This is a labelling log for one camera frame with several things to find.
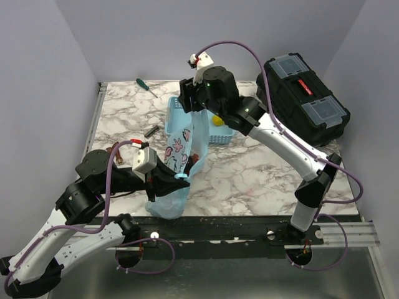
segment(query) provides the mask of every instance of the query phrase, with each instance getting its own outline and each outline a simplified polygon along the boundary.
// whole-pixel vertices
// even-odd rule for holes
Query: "gray wall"
[[[399,282],[398,11],[397,0],[368,0],[325,75],[352,112],[342,156],[365,185],[359,206],[377,227],[393,282]]]
[[[3,257],[26,245],[75,179],[99,86],[53,0],[1,1],[0,28]]]
[[[193,52],[221,39],[250,45],[262,60],[300,52],[323,75],[364,0],[55,0],[100,81],[192,76]],[[211,50],[236,78],[259,67],[237,46]]]

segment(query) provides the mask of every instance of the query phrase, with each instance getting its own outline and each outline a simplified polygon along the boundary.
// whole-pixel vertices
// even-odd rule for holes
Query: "cable connector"
[[[197,67],[197,63],[198,63],[199,59],[200,58],[197,57],[196,54],[193,54],[190,56],[190,59],[187,62],[192,69],[195,69]]]
[[[134,146],[135,148],[142,148],[143,142],[141,140],[131,139],[130,141],[132,142],[132,146]]]

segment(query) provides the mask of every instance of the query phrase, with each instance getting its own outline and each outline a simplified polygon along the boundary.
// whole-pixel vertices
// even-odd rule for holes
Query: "light blue plastic bag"
[[[189,183],[193,176],[201,171],[208,154],[209,120],[206,110],[191,112],[191,123],[168,138],[164,163],[177,173],[176,178],[184,178]],[[190,175],[183,173],[190,154],[197,154],[199,160],[190,170]],[[153,216],[164,219],[179,218],[186,206],[190,187],[186,187],[163,197],[156,197],[155,202],[147,202],[145,209]]]

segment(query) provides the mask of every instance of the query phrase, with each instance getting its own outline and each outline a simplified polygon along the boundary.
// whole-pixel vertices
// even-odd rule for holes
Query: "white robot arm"
[[[221,117],[230,128],[258,140],[286,160],[303,178],[296,191],[299,202],[291,218],[291,226],[299,233],[306,232],[337,172],[336,168],[321,159],[340,164],[341,158],[336,154],[327,156],[311,147],[280,122],[278,128],[267,107],[256,98],[240,97],[233,74],[224,67],[214,66],[206,52],[198,57],[193,54],[188,63],[196,68],[196,74],[180,82],[179,102],[185,112],[208,109]],[[302,148],[282,132],[288,133]]]
[[[149,200],[154,200],[155,196],[164,196],[190,185],[175,179],[176,173],[160,161],[148,143],[140,142],[136,147],[131,168],[118,169],[110,164],[112,194],[146,190]],[[89,255],[140,239],[140,228],[129,214],[121,214],[108,224],[103,221],[102,227],[95,232],[84,230],[84,226],[106,208],[101,193],[105,192],[109,161],[113,160],[106,151],[88,153],[76,167],[80,179],[67,187],[34,238],[15,256],[0,259],[0,272],[7,275],[8,295],[13,298],[39,297],[53,289],[67,272]],[[77,230],[90,232],[90,235],[65,245]]]

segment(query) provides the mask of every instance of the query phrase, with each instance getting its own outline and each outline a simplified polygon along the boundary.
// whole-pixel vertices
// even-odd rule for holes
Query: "blue plastic basket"
[[[209,143],[211,145],[228,145],[235,131],[228,126],[215,126],[212,122],[213,113],[208,111],[209,118]],[[168,102],[168,113],[166,114],[165,133],[171,135],[173,132],[190,124],[191,115],[185,113],[177,97],[170,97]]]

